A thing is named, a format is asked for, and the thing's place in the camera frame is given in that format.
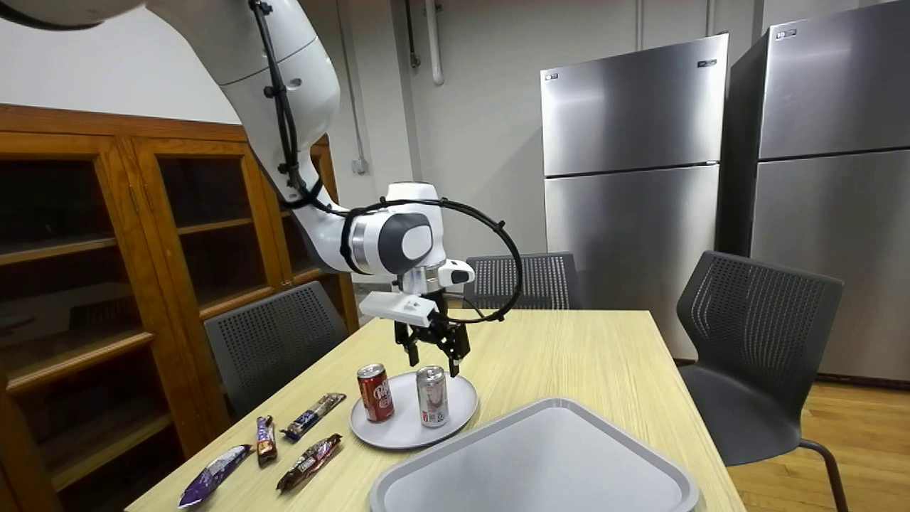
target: black chair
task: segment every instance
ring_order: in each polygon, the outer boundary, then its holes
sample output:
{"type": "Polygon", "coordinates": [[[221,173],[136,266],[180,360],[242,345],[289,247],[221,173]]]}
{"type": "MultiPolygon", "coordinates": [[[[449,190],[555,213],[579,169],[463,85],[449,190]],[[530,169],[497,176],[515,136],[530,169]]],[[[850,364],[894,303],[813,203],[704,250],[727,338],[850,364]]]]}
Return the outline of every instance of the black chair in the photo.
{"type": "Polygon", "coordinates": [[[837,510],[847,510],[834,453],[800,429],[838,300],[834,279],[707,250],[676,314],[699,350],[680,372],[722,462],[813,449],[824,458],[837,510]]]}
{"type": "Polygon", "coordinates": [[[204,323],[231,415],[244,415],[343,338],[318,281],[204,323]]]}
{"type": "MultiPolygon", "coordinates": [[[[463,288],[468,307],[497,307],[515,291],[511,256],[471,256],[474,281],[463,288]]],[[[515,307],[571,311],[575,260],[571,253],[524,253],[521,256],[524,294],[515,307]]]]}

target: silver can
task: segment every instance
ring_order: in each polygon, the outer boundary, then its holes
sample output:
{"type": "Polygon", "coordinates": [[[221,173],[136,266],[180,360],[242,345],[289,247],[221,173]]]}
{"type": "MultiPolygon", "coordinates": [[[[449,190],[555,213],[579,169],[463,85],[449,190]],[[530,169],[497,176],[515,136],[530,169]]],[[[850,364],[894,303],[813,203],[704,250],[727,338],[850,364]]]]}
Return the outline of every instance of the silver can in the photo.
{"type": "Polygon", "coordinates": [[[419,371],[414,381],[419,381],[420,425],[427,429],[439,429],[449,425],[447,371],[423,368],[419,371]]]}

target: red soda can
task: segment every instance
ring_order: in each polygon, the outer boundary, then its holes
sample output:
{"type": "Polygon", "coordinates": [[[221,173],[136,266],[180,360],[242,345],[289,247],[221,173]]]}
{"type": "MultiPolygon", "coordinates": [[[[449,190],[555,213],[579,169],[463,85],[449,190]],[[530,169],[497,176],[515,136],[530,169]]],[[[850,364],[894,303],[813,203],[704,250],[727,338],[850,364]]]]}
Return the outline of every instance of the red soda can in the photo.
{"type": "Polygon", "coordinates": [[[396,415],[389,378],[385,364],[368,364],[358,371],[358,388],[370,425],[380,425],[396,415]]]}

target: wooden cabinet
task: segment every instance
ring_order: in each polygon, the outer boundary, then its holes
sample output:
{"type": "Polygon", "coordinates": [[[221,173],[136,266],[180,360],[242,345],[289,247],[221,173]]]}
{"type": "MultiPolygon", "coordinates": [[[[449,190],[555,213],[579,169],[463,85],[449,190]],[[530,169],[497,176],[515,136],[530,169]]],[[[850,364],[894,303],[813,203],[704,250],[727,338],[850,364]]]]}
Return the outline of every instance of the wooden cabinet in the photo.
{"type": "Polygon", "coordinates": [[[160,435],[204,448],[227,412],[203,323],[313,279],[353,331],[242,128],[0,108],[0,499],[59,506],[160,435]]]}

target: refrigerator door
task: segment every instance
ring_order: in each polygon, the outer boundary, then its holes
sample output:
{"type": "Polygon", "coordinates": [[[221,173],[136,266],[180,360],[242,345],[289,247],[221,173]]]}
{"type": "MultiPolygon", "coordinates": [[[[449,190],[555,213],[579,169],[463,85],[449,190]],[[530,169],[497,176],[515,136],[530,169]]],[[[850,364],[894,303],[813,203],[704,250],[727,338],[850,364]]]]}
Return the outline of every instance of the refrigerator door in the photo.
{"type": "Polygon", "coordinates": [[[910,152],[760,165],[753,256],[844,279],[821,372],[910,381],[910,152]]]}
{"type": "Polygon", "coordinates": [[[910,146],[910,3],[767,32],[760,159],[910,146]]]}
{"type": "Polygon", "coordinates": [[[719,159],[727,38],[540,71],[547,176],[719,159]]]}
{"type": "Polygon", "coordinates": [[[547,180],[548,250],[571,253],[582,307],[645,307],[693,355],[676,300],[713,247],[716,165],[547,180]]]}

